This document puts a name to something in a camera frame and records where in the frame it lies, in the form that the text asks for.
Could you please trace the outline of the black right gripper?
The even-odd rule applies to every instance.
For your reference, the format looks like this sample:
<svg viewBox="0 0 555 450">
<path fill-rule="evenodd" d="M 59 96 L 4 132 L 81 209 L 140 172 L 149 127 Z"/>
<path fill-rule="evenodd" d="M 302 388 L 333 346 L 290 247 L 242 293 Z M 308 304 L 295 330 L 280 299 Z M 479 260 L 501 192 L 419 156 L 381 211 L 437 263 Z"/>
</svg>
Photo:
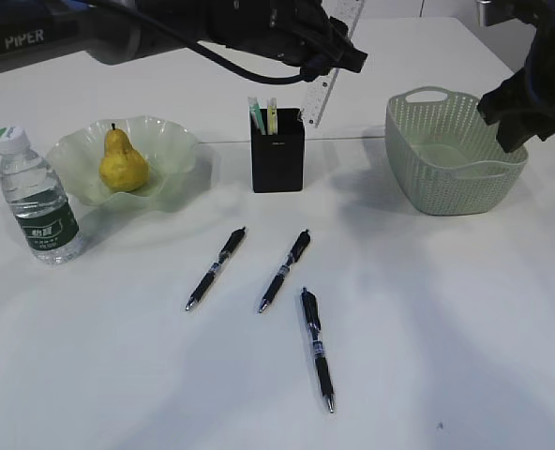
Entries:
<svg viewBox="0 0 555 450">
<path fill-rule="evenodd" d="M 507 154 L 534 136 L 545 141 L 555 134 L 555 103 L 541 103 L 530 95 L 524 69 L 484 94 L 477 111 L 488 126 L 498 125 L 497 142 Z"/>
</svg>

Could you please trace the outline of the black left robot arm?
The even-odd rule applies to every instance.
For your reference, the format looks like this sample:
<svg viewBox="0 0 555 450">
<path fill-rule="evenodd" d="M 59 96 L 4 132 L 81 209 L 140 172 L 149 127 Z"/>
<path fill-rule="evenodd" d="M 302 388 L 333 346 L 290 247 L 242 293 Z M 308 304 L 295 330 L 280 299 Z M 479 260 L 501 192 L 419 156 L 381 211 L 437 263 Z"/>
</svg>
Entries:
<svg viewBox="0 0 555 450">
<path fill-rule="evenodd" d="M 319 1 L 0 1 L 0 73 L 79 52 L 113 66 L 188 49 L 249 81 L 293 84 L 335 68 L 345 34 Z M 299 71 L 263 76 L 205 43 Z"/>
</svg>

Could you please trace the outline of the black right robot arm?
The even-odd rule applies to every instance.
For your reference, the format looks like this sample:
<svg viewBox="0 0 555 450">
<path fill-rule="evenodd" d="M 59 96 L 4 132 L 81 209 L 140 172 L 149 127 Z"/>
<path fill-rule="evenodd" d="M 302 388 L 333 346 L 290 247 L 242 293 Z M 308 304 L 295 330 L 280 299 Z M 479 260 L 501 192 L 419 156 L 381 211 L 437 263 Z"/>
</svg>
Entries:
<svg viewBox="0 0 555 450">
<path fill-rule="evenodd" d="M 523 66 L 481 96 L 477 111 L 498 127 L 496 140 L 508 154 L 536 136 L 555 134 L 555 1 L 488 1 L 487 12 L 534 27 Z"/>
</svg>

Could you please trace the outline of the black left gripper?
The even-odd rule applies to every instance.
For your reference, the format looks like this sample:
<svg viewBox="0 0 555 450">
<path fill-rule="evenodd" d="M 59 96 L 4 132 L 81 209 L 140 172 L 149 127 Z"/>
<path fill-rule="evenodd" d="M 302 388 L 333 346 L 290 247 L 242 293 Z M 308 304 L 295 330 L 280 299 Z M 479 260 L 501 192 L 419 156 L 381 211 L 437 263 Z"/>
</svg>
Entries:
<svg viewBox="0 0 555 450">
<path fill-rule="evenodd" d="M 348 25 L 326 14 L 322 1 L 269 1 L 259 37 L 260 55 L 300 66 L 306 83 L 332 69 L 360 73 L 368 58 L 354 47 Z"/>
</svg>

